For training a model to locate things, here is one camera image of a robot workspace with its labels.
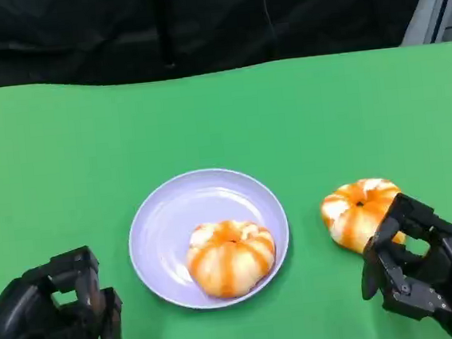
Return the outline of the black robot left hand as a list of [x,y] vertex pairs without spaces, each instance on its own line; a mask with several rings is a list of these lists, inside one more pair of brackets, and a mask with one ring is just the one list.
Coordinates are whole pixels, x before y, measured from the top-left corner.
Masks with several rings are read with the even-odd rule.
[[100,288],[87,246],[27,270],[0,293],[0,339],[122,339],[122,301]]

